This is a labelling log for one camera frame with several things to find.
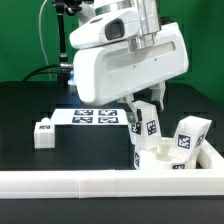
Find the white block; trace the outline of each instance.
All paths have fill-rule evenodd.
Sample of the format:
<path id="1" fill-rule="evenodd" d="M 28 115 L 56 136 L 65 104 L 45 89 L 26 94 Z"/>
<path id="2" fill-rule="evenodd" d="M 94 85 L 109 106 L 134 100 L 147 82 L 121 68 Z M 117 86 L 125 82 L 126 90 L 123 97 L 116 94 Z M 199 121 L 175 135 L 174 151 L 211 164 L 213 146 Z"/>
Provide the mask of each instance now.
<path id="1" fill-rule="evenodd" d="M 80 172 L 0 172 L 0 198 L 78 198 Z"/>
<path id="2" fill-rule="evenodd" d="M 184 161 L 197 157 L 211 120 L 189 116 L 181 120 L 176 129 L 169 155 Z"/>
<path id="3" fill-rule="evenodd" d="M 79 178 L 79 198 L 116 197 L 115 170 L 83 172 Z"/>
<path id="4" fill-rule="evenodd" d="M 192 157 L 189 161 L 170 157 L 170 150 L 173 150 L 171 144 L 172 138 L 163 138 L 158 147 L 152 150 L 144 150 L 135 147 L 134 166 L 137 170 L 159 170 L 159 169 L 195 169 L 196 157 Z"/>
<path id="5" fill-rule="evenodd" d="M 36 123 L 34 146 L 35 149 L 55 148 L 55 125 L 48 118 Z"/>
<path id="6" fill-rule="evenodd" d="M 223 157 L 206 141 L 203 141 L 197 161 L 203 169 L 224 169 Z"/>
<path id="7" fill-rule="evenodd" d="M 117 197 L 224 195 L 224 170 L 117 172 Z"/>
<path id="8" fill-rule="evenodd" d="M 156 107 L 142 101 L 133 103 L 142 112 L 142 122 L 128 124 L 131 142 L 140 148 L 152 150 L 161 142 L 161 131 Z"/>

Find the green wall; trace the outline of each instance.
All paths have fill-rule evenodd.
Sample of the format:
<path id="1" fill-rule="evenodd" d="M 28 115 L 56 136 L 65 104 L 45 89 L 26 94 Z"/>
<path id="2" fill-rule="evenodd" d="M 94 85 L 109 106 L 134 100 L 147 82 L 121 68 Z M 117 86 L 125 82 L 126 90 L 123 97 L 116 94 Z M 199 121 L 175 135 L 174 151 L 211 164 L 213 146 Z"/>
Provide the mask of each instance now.
<path id="1" fill-rule="evenodd" d="M 38 14 L 43 0 L 3 0 L 0 14 L 0 81 L 22 80 L 45 65 L 38 36 Z M 172 82 L 187 83 L 224 107 L 224 1 L 160 0 L 160 16 L 178 21 L 186 42 L 190 68 Z M 65 18 L 66 37 L 77 18 Z M 58 63 L 55 9 L 51 0 L 43 14 L 43 37 L 50 64 Z M 75 51 L 67 47 L 70 61 Z"/>

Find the black table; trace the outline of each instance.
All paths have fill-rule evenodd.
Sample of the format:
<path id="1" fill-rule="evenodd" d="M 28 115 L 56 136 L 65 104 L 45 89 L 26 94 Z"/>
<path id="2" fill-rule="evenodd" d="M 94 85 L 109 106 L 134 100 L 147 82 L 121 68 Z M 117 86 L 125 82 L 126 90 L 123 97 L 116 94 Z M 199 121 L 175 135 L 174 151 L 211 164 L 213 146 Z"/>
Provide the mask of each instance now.
<path id="1" fill-rule="evenodd" d="M 149 101 L 150 92 L 136 99 Z M 163 136 L 173 137 L 188 115 L 211 119 L 207 140 L 224 153 L 222 108 L 184 84 L 167 85 L 164 105 Z M 119 107 L 116 102 L 103 106 Z M 34 150 L 35 123 L 55 108 L 88 107 L 57 83 L 0 84 L 0 170 L 133 169 L 126 126 L 56 127 L 55 150 Z M 223 209 L 223 196 L 0 200 L 0 223 L 222 223 Z"/>

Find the black cable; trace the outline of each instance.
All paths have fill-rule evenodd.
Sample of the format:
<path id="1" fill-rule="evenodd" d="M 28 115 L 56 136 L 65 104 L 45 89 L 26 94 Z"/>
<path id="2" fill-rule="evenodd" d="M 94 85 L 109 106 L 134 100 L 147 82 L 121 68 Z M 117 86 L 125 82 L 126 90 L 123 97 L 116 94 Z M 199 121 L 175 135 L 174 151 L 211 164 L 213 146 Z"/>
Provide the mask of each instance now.
<path id="1" fill-rule="evenodd" d="M 46 69 L 50 69 L 50 68 L 60 68 L 60 65 L 56 65 L 56 64 L 53 64 L 53 65 L 47 65 L 47 66 L 44 66 L 42 68 L 38 68 L 34 71 L 32 71 L 31 73 L 29 73 L 24 79 L 23 81 L 26 82 L 29 78 L 31 78 L 32 76 L 34 76 L 35 74 L 41 72 L 41 71 L 44 71 Z"/>
<path id="2" fill-rule="evenodd" d="M 57 71 L 57 72 L 37 72 L 37 73 L 33 73 L 32 76 L 30 76 L 29 78 L 35 76 L 35 75 L 42 75 L 42 74 L 57 74 L 57 73 L 61 73 L 61 74 L 67 74 L 67 72 L 61 72 L 61 71 Z"/>

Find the paper sheet with markers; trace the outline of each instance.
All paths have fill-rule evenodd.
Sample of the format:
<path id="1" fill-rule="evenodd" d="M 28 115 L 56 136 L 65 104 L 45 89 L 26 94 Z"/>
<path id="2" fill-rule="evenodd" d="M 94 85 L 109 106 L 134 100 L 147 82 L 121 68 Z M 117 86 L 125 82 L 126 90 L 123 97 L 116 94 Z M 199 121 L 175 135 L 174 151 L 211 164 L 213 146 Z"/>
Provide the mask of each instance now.
<path id="1" fill-rule="evenodd" d="M 127 125 L 122 109 L 56 109 L 51 117 L 55 125 Z"/>

